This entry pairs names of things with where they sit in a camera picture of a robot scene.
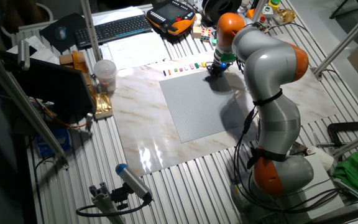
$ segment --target computer monitor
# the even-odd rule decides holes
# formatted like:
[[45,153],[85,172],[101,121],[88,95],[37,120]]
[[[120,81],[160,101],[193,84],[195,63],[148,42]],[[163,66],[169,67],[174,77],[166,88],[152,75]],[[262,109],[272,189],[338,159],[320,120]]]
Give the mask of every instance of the computer monitor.
[[[0,55],[17,63],[17,54],[0,51]],[[30,58],[30,68],[13,75],[27,96],[53,102],[57,115],[96,112],[95,102],[79,70]]]

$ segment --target small box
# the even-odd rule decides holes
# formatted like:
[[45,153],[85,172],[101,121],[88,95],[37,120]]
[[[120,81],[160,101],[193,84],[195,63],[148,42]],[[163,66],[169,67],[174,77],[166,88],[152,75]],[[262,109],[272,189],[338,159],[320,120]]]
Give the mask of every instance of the small box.
[[191,34],[192,38],[201,38],[201,27],[193,27],[193,33]]
[[202,28],[201,30],[201,40],[203,42],[209,42],[209,38],[211,38],[211,30]]
[[271,6],[265,6],[264,10],[262,11],[262,14],[266,19],[270,19],[274,15],[274,11]]

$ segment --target desk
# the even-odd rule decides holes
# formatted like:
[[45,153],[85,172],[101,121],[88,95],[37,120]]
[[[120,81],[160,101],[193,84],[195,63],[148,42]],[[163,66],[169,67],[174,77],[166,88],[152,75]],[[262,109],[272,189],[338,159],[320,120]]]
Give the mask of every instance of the desk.
[[[281,7],[294,9],[289,0],[282,0]],[[146,11],[150,9],[150,5],[143,6],[142,9]],[[299,14],[294,22],[305,26]],[[39,30],[47,25],[21,28],[21,31],[13,36],[12,43],[16,45],[19,39],[37,35],[45,46],[50,47],[39,35]],[[326,56],[326,52],[304,30],[284,26],[274,28],[271,32],[274,35],[290,34],[294,43],[306,50],[312,67],[317,67]],[[178,38],[174,44],[166,40],[164,42],[171,59],[213,50],[211,44],[194,41],[189,35]],[[60,55],[53,47],[51,50],[56,56]],[[76,50],[76,47],[73,46],[64,54],[72,50]],[[84,50],[84,53],[93,72],[93,53],[89,49]],[[316,133],[319,142],[329,141],[326,127],[331,123],[358,121],[358,100],[341,77],[335,73],[324,72],[321,84],[333,100],[339,114],[304,125],[298,141],[306,146],[316,144],[313,133]],[[110,190],[122,185],[122,180],[114,170],[117,164],[126,162],[126,158],[114,117],[95,121],[91,132],[93,134],[89,138],[85,129],[71,131],[74,150],[67,152],[70,165],[68,170],[59,167],[54,169],[50,162],[42,164],[36,173],[34,169],[30,169],[38,223],[42,223],[43,220],[45,223],[108,223],[106,218],[88,219],[78,217],[75,213],[76,208],[91,205],[91,195],[88,192],[90,185],[98,185],[104,181]],[[339,136],[342,141],[351,141],[358,137],[358,131],[341,133]],[[155,202],[138,212],[124,215],[126,222],[239,223],[241,216],[230,198],[229,190],[233,153],[233,148],[225,149],[142,176],[141,179],[151,188]],[[35,153],[34,146],[27,150],[27,154],[29,167],[34,168],[41,158]],[[247,156],[242,154],[242,159],[246,161]],[[35,176],[41,180],[39,189],[35,187]],[[139,199],[131,195],[130,208],[139,205]]]

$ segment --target clear plastic cup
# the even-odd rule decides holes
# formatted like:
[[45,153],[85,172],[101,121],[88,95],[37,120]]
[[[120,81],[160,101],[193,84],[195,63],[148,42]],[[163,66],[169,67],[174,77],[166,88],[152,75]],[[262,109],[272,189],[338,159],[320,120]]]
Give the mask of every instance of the clear plastic cup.
[[94,75],[98,78],[102,91],[113,93],[116,90],[117,67],[110,60],[100,60],[94,65]]

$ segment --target wire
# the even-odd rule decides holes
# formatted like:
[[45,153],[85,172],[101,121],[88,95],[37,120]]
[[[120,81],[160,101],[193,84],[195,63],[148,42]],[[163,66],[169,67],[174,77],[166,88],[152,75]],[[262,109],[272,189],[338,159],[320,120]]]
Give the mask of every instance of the wire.
[[189,5],[190,7],[192,7],[192,8],[196,11],[196,13],[199,13],[199,12],[198,12],[198,7],[194,7],[194,5],[190,4],[190,2],[187,1],[187,0],[184,0],[184,1],[187,3],[187,5]]
[[46,161],[47,159],[50,159],[52,157],[53,157],[53,155],[43,158],[39,163],[37,163],[37,165],[35,166],[34,170],[37,170],[38,166],[41,165],[41,163],[43,163],[43,161]]
[[59,119],[57,119],[57,118],[52,114],[52,112],[50,112],[50,110],[49,110],[46,106],[42,105],[41,103],[39,103],[39,104],[41,105],[41,107],[42,107],[44,110],[46,110],[46,111],[48,112],[48,114],[49,114],[49,116],[50,116],[51,118],[53,118],[54,120],[56,120],[57,122],[63,124],[64,126],[66,126],[66,127],[68,127],[68,128],[81,128],[81,127],[83,127],[83,126],[86,125],[86,123],[85,123],[85,124],[81,124],[81,125],[70,125],[70,124],[66,124],[66,123],[64,123],[63,121],[60,121]]
[[[256,114],[253,115],[253,110],[248,114],[248,117],[246,119],[246,121],[248,120],[248,122],[252,121],[255,117],[256,117]],[[234,157],[233,157],[233,169],[234,169],[234,175],[238,175],[240,176],[240,170],[239,170],[239,148],[241,146],[241,142],[242,142],[242,138],[244,137],[244,135],[246,134],[247,130],[246,130],[246,122],[244,123],[244,131],[241,135],[241,137],[239,138],[239,141],[237,143],[237,146],[235,147],[235,151],[234,151]],[[336,196],[339,195],[340,191],[341,190],[347,190],[347,189],[344,189],[344,188],[335,188],[335,189],[329,189],[329,190],[326,190],[324,192],[321,192],[320,194],[318,195],[315,195],[311,198],[309,198],[308,200],[305,200],[301,203],[299,203],[298,205],[295,205],[291,208],[285,208],[285,209],[277,209],[277,208],[273,208],[273,207],[269,207],[269,206],[266,206],[264,205],[262,202],[260,202],[255,196],[254,194],[252,193],[252,190],[251,190],[251,187],[250,187],[250,182],[251,182],[251,177],[252,177],[252,171],[249,175],[249,179],[248,179],[248,187],[245,187],[243,181],[242,181],[242,178],[240,177],[239,180],[240,180],[240,183],[242,185],[242,188],[244,189],[244,191],[246,192],[246,194],[248,196],[250,196],[250,198],[248,196],[245,195],[245,193],[243,191],[241,191],[240,189],[239,192],[241,193],[241,195],[246,198],[250,203],[253,203],[254,205],[256,206],[259,206],[259,207],[262,207],[264,209],[267,209],[267,210],[271,210],[271,211],[274,211],[274,212],[281,212],[281,213],[303,213],[303,212],[307,212],[307,211],[310,211],[312,209],[315,209],[316,207],[319,207],[321,205],[323,205],[324,203],[326,202],[329,202],[330,200],[334,199]],[[309,202],[311,200],[314,200],[318,197],[322,196],[319,200],[317,200],[315,203],[313,203],[312,205],[306,207],[306,208],[300,208],[298,210],[295,210],[296,207],[299,207],[300,205],[303,205],[304,203],[306,202]]]
[[333,178],[333,177],[330,177],[330,178],[328,178],[327,180],[321,181],[320,183],[317,183],[317,184],[314,184],[314,185],[308,187],[307,189],[303,189],[303,190],[301,190],[301,191],[299,191],[299,192],[294,192],[294,193],[291,193],[291,194],[286,194],[285,196],[291,196],[291,195],[300,194],[300,193],[305,192],[305,191],[307,191],[307,190],[309,190],[309,189],[312,189],[313,187],[316,187],[317,185],[323,184],[323,183],[325,183],[325,182],[331,180],[332,178]]
[[88,209],[88,208],[96,208],[95,205],[87,205],[85,207],[77,209],[75,212],[77,213],[77,215],[82,216],[82,217],[110,217],[110,216],[125,215],[125,214],[129,214],[132,212],[136,212],[136,211],[142,209],[144,206],[148,205],[150,202],[151,201],[143,202],[143,204],[140,205],[139,207],[130,209],[128,211],[123,211],[123,212],[112,212],[112,213],[102,213],[102,214],[92,214],[92,213],[80,212],[80,211]]
[[22,68],[22,67],[21,67],[20,65],[18,65],[17,63],[12,62],[12,61],[10,61],[10,60],[7,60],[6,58],[4,58],[4,57],[2,57],[2,56],[0,56],[0,59],[1,59],[2,61],[4,61],[5,63],[11,64],[11,65],[13,65],[14,67],[17,67],[18,69],[21,69],[21,68]]
[[259,3],[259,0],[254,0],[254,2],[251,5],[251,9],[255,9],[256,6],[258,5],[258,3]]

